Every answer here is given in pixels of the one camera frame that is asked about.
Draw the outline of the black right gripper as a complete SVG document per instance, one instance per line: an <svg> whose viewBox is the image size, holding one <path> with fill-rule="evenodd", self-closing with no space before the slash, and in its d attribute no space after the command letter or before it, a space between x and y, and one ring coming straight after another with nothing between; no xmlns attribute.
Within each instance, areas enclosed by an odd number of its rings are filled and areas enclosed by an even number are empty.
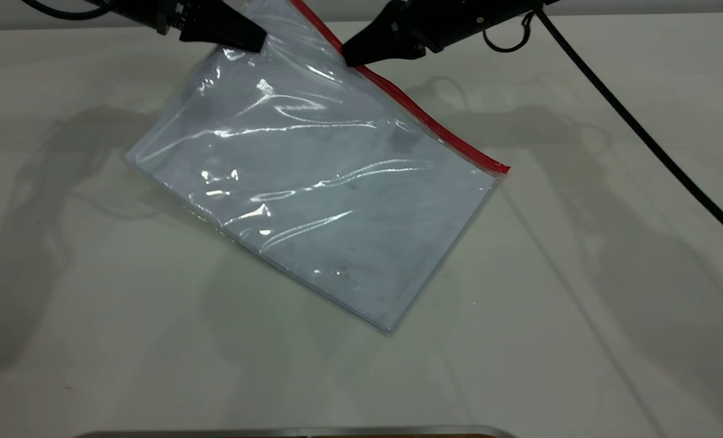
<svg viewBox="0 0 723 438"><path fill-rule="evenodd" d="M349 67L367 66L387 59L413 60L481 33L495 52L522 48L531 35L534 12L554 1L407 1L403 9L384 9L367 27L342 45ZM502 48L486 31L509 19L523 16L524 33L519 44Z"/></svg>

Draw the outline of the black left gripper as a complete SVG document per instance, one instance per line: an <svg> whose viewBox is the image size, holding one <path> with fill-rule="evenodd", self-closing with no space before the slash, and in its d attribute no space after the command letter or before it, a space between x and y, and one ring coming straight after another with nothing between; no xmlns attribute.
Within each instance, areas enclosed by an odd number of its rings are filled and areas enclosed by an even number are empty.
<svg viewBox="0 0 723 438"><path fill-rule="evenodd" d="M259 53L267 32L223 1L103 1L111 12L183 42L203 42Z"/></svg>

